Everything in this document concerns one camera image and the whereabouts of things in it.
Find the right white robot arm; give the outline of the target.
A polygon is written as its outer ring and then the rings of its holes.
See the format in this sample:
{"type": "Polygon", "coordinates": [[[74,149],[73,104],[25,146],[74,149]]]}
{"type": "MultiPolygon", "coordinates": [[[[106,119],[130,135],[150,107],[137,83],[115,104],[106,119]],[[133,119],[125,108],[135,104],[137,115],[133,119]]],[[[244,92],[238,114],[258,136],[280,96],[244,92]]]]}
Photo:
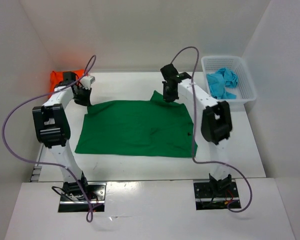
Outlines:
{"type": "Polygon", "coordinates": [[[230,133],[233,130],[230,106],[219,101],[194,83],[186,73],[179,73],[172,63],[160,69],[163,76],[163,99],[171,103],[180,96],[187,108],[193,107],[193,137],[200,134],[208,143],[209,163],[214,164],[209,173],[209,191],[213,197],[220,197],[230,186],[232,177],[226,151],[230,133]]]}

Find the orange t-shirt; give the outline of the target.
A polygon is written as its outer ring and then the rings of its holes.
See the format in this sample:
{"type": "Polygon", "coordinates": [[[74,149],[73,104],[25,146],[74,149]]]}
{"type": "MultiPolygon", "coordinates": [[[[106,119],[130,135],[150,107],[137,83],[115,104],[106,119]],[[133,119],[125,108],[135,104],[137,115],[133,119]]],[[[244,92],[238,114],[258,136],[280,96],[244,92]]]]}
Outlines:
{"type": "MultiPolygon", "coordinates": [[[[67,86],[71,82],[75,82],[77,79],[79,79],[81,76],[84,75],[84,70],[71,70],[71,71],[52,71],[50,73],[50,89],[49,91],[52,92],[55,90],[55,88],[64,85],[67,86]]],[[[77,87],[81,87],[80,83],[77,82],[76,85],[73,85],[71,87],[71,90],[73,94],[75,93],[75,90],[77,87]]]]}

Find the green t-shirt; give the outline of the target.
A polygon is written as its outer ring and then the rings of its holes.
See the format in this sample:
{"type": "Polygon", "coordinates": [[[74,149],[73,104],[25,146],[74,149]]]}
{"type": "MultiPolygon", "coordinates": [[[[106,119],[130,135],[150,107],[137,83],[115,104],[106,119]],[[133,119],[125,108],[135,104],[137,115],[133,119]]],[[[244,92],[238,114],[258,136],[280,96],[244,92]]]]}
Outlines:
{"type": "Polygon", "coordinates": [[[91,105],[83,119],[77,154],[191,158],[193,121],[183,103],[112,100],[91,105]]]}

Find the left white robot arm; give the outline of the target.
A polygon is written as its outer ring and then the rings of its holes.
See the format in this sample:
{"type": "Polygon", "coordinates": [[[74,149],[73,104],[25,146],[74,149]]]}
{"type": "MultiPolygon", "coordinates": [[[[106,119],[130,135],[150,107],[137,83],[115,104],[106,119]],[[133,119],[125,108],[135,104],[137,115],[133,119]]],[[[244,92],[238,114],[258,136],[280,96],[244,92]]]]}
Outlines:
{"type": "Polygon", "coordinates": [[[36,137],[61,165],[62,191],[68,199],[84,200],[89,196],[90,188],[70,147],[71,129],[65,109],[70,101],[89,107],[94,82],[95,77],[87,73],[77,77],[75,72],[64,72],[62,81],[56,84],[49,99],[32,109],[36,137]]]}

